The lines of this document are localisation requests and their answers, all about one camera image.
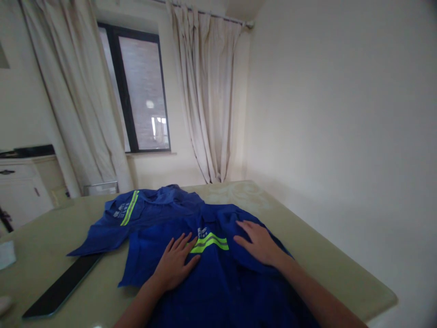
cabinet drawer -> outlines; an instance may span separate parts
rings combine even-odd
[[[0,165],[0,181],[28,179],[35,176],[32,165]]]

white cabinet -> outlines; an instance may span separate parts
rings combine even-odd
[[[14,230],[53,209],[64,185],[55,155],[0,159],[0,207]]]

window frame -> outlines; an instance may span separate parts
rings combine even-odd
[[[101,22],[97,22],[97,25],[106,30],[106,34],[109,42],[109,49],[111,50],[112,64],[114,66],[118,93],[120,95],[120,102],[122,104],[123,117],[126,125],[127,139],[129,141],[129,147],[130,147],[130,152],[126,152],[126,154],[171,152],[172,148],[170,143],[170,128],[168,123],[167,101],[165,97],[165,87],[164,87],[163,61],[161,58],[161,45],[159,43],[159,35],[131,30],[125,27],[114,26]],[[167,126],[168,148],[139,149],[137,133],[135,130],[135,121],[133,118],[132,107],[131,107],[131,99],[129,96],[129,89],[127,86],[126,73],[124,71],[122,50],[118,39],[119,36],[130,38],[130,39],[153,42],[158,45],[159,65],[161,69],[161,81],[163,84],[164,110],[165,110],[165,118],[166,118],[166,126]]]

window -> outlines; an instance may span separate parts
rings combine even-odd
[[[99,23],[127,153],[170,151],[159,36]]]

ceiling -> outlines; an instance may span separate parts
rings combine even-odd
[[[226,16],[242,21],[255,19],[265,0],[228,0]]]

